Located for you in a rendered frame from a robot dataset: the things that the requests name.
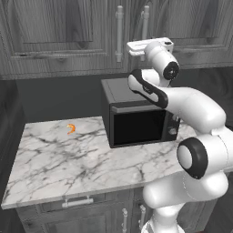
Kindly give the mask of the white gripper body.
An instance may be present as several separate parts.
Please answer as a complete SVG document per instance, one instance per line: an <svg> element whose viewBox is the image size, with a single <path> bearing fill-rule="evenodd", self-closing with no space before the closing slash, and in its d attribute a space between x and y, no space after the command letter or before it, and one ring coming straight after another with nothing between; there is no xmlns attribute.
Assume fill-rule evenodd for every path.
<svg viewBox="0 0 233 233"><path fill-rule="evenodd" d="M147 47L147 45L149 45L152 42L152 39L128 42L127 52L131 56L142 56L145 53L144 50Z"/></svg>

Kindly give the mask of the black microwave oven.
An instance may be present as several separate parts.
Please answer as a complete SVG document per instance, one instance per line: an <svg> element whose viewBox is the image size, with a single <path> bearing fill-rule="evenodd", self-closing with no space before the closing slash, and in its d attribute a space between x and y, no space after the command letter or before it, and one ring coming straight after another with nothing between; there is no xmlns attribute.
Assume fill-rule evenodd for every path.
<svg viewBox="0 0 233 233"><path fill-rule="evenodd" d="M101 107L111 148L177 139L180 119L134 94L126 78L101 80Z"/></svg>

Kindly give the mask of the orange shrimp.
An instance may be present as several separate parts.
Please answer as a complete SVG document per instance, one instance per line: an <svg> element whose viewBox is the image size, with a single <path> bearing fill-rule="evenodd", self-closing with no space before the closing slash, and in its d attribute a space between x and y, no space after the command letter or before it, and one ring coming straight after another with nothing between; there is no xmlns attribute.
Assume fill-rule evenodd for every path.
<svg viewBox="0 0 233 233"><path fill-rule="evenodd" d="M68 127L70 129L70 131L67 132L68 135L70 135L76 131L76 126L73 124L68 124L66 127Z"/></svg>

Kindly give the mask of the grey wooden base cupboard door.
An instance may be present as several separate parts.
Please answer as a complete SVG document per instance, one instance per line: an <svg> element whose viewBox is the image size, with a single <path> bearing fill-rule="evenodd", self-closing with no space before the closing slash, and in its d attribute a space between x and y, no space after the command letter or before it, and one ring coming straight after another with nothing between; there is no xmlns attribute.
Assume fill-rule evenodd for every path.
<svg viewBox="0 0 233 233"><path fill-rule="evenodd" d="M150 208L143 199L143 188L135 188L131 218L131 233L140 233L141 228L150 220L152 214L153 209Z"/></svg>
<svg viewBox="0 0 233 233"><path fill-rule="evenodd" d="M130 231L132 207L127 201L48 213L43 213L39 205L16 211L25 233L122 233L123 208L127 210L127 231Z"/></svg>

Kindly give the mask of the grey wooden drawer front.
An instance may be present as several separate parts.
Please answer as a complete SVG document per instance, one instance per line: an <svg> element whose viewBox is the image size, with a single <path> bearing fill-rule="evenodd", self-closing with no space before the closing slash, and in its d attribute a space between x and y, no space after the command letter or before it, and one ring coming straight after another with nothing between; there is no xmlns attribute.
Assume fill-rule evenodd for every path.
<svg viewBox="0 0 233 233"><path fill-rule="evenodd" d="M41 211L44 213L63 210L67 208L79 208L86 205L102 202L106 199L105 194L97 194L92 196L85 196L79 198L70 198L66 200L59 200L41 205Z"/></svg>

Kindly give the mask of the grey wooden wall cupboard door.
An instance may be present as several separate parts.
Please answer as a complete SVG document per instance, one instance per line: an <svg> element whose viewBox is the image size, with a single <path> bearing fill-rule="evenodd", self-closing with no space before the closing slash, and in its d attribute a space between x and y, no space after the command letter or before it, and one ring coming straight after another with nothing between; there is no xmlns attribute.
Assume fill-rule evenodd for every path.
<svg viewBox="0 0 233 233"><path fill-rule="evenodd" d="M0 78L125 73L130 0L0 0ZM122 59L116 11L123 6Z"/></svg>
<svg viewBox="0 0 233 233"><path fill-rule="evenodd" d="M142 39L145 5L147 39L169 38L182 69L233 66L233 0L131 0L132 40Z"/></svg>

